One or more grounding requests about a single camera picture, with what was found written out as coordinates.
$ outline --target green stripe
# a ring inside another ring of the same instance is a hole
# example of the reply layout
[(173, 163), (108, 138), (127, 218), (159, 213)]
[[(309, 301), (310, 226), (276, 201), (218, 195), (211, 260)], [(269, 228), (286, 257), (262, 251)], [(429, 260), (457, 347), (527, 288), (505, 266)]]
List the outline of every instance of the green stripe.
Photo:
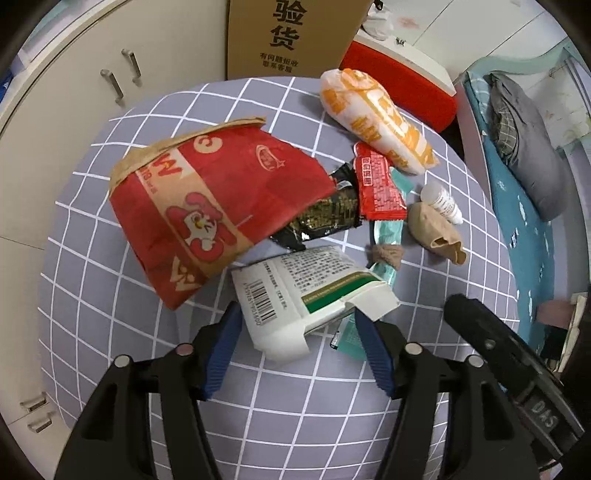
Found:
[(302, 301), (308, 312), (314, 313), (371, 281), (379, 281), (379, 279), (365, 272), (354, 273), (302, 297)]

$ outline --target cabinet handle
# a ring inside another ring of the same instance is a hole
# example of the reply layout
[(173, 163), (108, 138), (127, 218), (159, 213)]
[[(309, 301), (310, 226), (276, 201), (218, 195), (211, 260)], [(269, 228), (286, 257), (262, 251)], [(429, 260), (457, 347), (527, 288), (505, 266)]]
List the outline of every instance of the cabinet handle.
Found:
[(32, 423), (28, 423), (27, 427), (32, 432), (41, 433), (48, 426), (50, 426), (52, 423), (53, 422), (51, 421), (51, 413), (48, 413), (46, 418), (38, 420), (38, 421), (34, 421)]
[(41, 408), (43, 405), (47, 405), (47, 397), (45, 392), (41, 392), (41, 395), (33, 398), (32, 400), (22, 401), (21, 407), (24, 408), (28, 413)]
[(115, 103), (121, 103), (121, 100), (123, 100), (123, 90), (121, 90), (119, 83), (117, 83), (117, 79), (115, 78), (113, 72), (110, 70), (101, 70), (100, 76), (102, 76), (107, 82), (109, 82), (115, 89), (115, 93), (117, 94), (117, 97), (115, 98)]
[(138, 60), (135, 58), (135, 53), (131, 50), (127, 50), (126, 48), (124, 48), (123, 50), (121, 50), (121, 53), (123, 54), (123, 56), (125, 58), (127, 58), (129, 60), (129, 62), (131, 63), (131, 68), (134, 71), (135, 77), (133, 77), (131, 79), (132, 82), (134, 82), (136, 85), (140, 85), (141, 83), (141, 76), (142, 73), (139, 70), (139, 65), (138, 65)]

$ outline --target small white bottle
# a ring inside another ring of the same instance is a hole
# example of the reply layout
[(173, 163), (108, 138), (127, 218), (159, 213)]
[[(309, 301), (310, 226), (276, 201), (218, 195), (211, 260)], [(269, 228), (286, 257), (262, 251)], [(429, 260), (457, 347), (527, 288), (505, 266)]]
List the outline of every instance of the small white bottle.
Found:
[(451, 194), (438, 182), (430, 181), (421, 190), (421, 201), (431, 205), (448, 222), (461, 225), (464, 221), (462, 212)]

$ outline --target rooster logo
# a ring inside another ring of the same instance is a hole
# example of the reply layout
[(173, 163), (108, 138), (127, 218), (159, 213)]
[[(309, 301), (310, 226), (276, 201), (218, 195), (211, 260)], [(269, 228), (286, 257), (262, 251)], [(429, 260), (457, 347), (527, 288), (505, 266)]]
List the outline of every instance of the rooster logo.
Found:
[(224, 244), (235, 245), (236, 237), (222, 223), (222, 213), (201, 193), (185, 197), (189, 209), (168, 207), (166, 217), (199, 260), (212, 263), (223, 254)]

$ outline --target grey checkered tablecloth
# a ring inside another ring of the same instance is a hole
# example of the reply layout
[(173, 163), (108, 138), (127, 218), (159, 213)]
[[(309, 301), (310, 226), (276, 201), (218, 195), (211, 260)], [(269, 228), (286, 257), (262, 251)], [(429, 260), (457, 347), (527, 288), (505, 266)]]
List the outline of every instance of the grey checkered tablecloth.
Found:
[[(210, 280), (176, 312), (163, 306), (145, 278), (107, 199), (111, 167), (131, 147), (245, 116), (266, 116), (269, 131), (318, 159), (327, 172), (353, 158), (356, 141), (323, 113), (319, 81), (290, 77), (200, 85), (144, 102), (107, 122), (56, 201), (39, 288), (40, 351), (48, 394), (72, 426), (111, 360), (164, 355), (199, 327), (215, 322), (235, 297), (230, 275)], [(412, 177), (449, 186), (466, 221), (459, 227), (469, 260), (456, 266), (416, 244), (405, 229), (395, 293), (402, 305), (384, 320), (439, 356), (472, 353), (442, 322), (445, 298), (481, 300), (517, 330), (516, 290), (490, 204), (456, 153), (424, 132), (440, 164)], [(411, 193), (409, 203), (417, 201)], [(368, 262), (369, 223), (309, 242), (339, 245)], [(271, 241), (240, 262), (282, 253)], [(372, 479), (388, 443), (399, 402), (379, 390), (369, 366), (329, 347), (331, 325), (308, 337), (311, 355), (288, 365), (265, 360), (243, 330), (222, 389), (200, 411), (226, 480)], [(426, 479), (435, 478), (446, 433), (447, 396), (435, 418)], [(171, 478), (160, 402), (151, 398), (152, 447), (158, 475)]]

